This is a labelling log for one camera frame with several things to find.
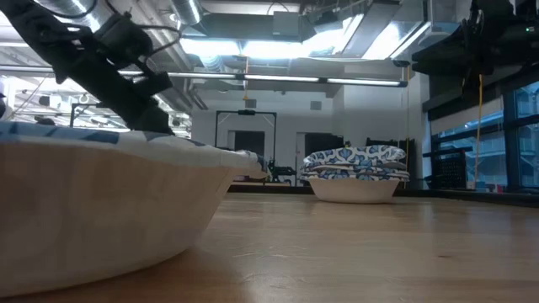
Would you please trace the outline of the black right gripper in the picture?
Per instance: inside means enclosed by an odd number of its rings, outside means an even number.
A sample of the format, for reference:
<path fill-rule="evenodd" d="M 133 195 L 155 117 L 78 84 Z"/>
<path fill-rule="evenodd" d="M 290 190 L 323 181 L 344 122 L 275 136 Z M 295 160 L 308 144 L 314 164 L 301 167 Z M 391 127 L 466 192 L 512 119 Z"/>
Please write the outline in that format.
<path fill-rule="evenodd" d="M 463 40 L 440 41 L 413 53 L 412 69 L 427 75 L 459 77 L 494 72 L 481 50 Z"/>

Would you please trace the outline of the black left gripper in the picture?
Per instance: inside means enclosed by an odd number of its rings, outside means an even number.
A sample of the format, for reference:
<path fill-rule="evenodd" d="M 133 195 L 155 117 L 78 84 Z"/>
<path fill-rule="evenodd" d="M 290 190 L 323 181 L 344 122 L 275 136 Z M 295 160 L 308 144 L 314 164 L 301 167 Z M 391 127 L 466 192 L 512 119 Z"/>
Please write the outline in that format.
<path fill-rule="evenodd" d="M 172 87 L 166 73 L 150 72 L 142 80 L 133 82 L 96 53 L 73 45 L 53 48 L 53 69 L 58 77 L 71 78 L 113 110 L 131 130 L 173 134 L 168 113 L 154 98 L 155 94 Z"/>

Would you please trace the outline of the long ceiling strip light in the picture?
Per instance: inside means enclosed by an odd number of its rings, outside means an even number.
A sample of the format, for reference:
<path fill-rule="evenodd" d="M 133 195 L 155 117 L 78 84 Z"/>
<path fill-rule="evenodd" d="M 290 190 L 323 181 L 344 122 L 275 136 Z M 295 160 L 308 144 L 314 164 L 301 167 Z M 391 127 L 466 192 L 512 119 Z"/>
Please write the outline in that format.
<path fill-rule="evenodd" d="M 335 77 L 304 77 L 283 75 L 261 75 L 244 73 L 209 73 L 209 72 L 168 72 L 170 77 L 189 79 L 238 80 L 238 81 L 268 81 L 268 82 L 303 82 L 332 85 L 352 85 L 369 87 L 405 88 L 407 81 L 379 80 L 368 78 L 335 78 Z"/>

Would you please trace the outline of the far white bowl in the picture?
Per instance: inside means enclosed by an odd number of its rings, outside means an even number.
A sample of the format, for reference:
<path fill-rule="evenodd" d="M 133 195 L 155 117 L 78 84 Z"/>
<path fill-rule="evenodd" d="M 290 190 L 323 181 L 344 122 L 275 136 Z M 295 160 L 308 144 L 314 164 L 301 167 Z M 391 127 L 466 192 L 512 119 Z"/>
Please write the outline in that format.
<path fill-rule="evenodd" d="M 318 199 L 345 204 L 378 204 L 392 200 L 400 183 L 409 181 L 406 173 L 356 173 L 346 170 L 324 170 L 303 173 Z"/>

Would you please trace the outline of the black gantry frame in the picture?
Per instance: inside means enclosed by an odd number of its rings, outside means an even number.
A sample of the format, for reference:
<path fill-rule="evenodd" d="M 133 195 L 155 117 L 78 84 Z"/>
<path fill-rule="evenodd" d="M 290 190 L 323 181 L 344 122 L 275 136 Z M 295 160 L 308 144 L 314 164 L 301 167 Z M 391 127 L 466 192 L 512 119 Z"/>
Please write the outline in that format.
<path fill-rule="evenodd" d="M 217 110 L 213 146 L 234 152 L 251 152 L 268 165 L 275 159 L 276 112 L 253 109 Z"/>

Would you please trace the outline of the silver ventilation duct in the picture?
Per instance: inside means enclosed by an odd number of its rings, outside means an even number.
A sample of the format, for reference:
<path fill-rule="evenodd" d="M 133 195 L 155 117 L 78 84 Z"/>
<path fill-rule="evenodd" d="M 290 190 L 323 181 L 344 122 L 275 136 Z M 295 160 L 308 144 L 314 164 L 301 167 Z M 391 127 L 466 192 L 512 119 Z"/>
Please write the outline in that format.
<path fill-rule="evenodd" d="M 199 0 L 170 0 L 177 20 L 182 25 L 195 25 L 202 20 L 203 8 Z"/>

